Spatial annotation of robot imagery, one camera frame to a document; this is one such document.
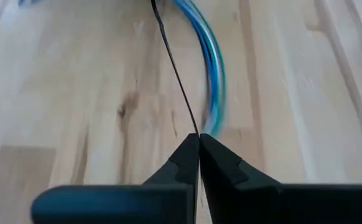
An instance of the wooden surface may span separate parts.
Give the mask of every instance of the wooden surface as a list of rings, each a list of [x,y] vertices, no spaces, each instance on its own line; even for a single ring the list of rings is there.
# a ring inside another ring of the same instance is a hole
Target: wooden surface
[[[49,187],[140,184],[193,131],[150,1],[16,2],[0,1],[0,223]],[[362,0],[195,2],[225,57],[219,139],[281,182],[362,183]],[[197,36],[160,11],[201,126]]]

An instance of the blue cable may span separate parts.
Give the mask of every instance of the blue cable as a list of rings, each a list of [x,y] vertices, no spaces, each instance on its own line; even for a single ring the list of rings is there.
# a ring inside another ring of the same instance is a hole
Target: blue cable
[[[221,129],[225,107],[225,70],[220,48],[207,21],[193,2],[174,0],[174,3],[178,5],[186,17],[191,21],[201,44],[211,85],[209,116],[205,121],[204,132],[215,136]],[[223,96],[221,99],[222,103],[220,103],[219,94],[221,87]]]

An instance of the wood grain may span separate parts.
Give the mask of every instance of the wood grain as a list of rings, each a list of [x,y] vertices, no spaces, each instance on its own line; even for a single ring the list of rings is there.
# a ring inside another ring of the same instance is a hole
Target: wood grain
[[[53,149],[0,148],[0,223],[30,223],[30,204],[48,188],[54,158]]]
[[[195,2],[225,58],[218,139],[281,182],[362,183],[362,1]],[[172,1],[158,7],[201,127],[199,41]],[[55,151],[23,202],[48,186],[140,184],[192,131],[149,1],[0,1],[0,167]],[[9,148],[25,150],[13,161]],[[198,222],[210,223],[198,191]]]

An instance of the black wire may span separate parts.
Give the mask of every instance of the black wire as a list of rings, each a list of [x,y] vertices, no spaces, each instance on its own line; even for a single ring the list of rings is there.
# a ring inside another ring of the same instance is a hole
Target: black wire
[[[180,79],[180,75],[179,75],[179,72],[177,70],[177,67],[175,66],[175,62],[174,62],[173,54],[171,53],[171,50],[170,50],[169,42],[167,41],[166,33],[164,31],[163,21],[160,18],[159,12],[157,10],[156,0],[151,0],[151,2],[152,2],[152,8],[154,10],[156,19],[157,19],[157,21],[159,23],[160,33],[162,34],[162,38],[163,38],[164,44],[166,46],[167,53],[169,53],[171,64],[173,65],[173,68],[174,68],[175,76],[177,77],[177,80],[179,81],[179,85],[180,85],[180,88],[181,88],[181,91],[182,91],[183,98],[185,99],[185,102],[186,102],[186,104],[188,106],[189,115],[191,116],[192,123],[193,123],[193,128],[195,128],[196,134],[199,135],[198,126],[196,125],[195,117],[193,116],[192,109],[191,109],[191,106],[189,105],[187,95],[185,94],[185,90],[183,89],[182,82],[181,82],[181,79]]]

